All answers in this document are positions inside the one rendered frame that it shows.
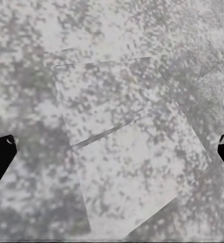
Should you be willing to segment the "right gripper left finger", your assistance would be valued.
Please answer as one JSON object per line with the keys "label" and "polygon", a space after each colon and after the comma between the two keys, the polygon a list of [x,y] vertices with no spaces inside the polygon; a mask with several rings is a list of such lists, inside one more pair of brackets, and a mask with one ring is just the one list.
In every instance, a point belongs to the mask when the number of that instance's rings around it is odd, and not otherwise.
{"label": "right gripper left finger", "polygon": [[17,142],[13,135],[0,137],[0,180],[17,153]]}

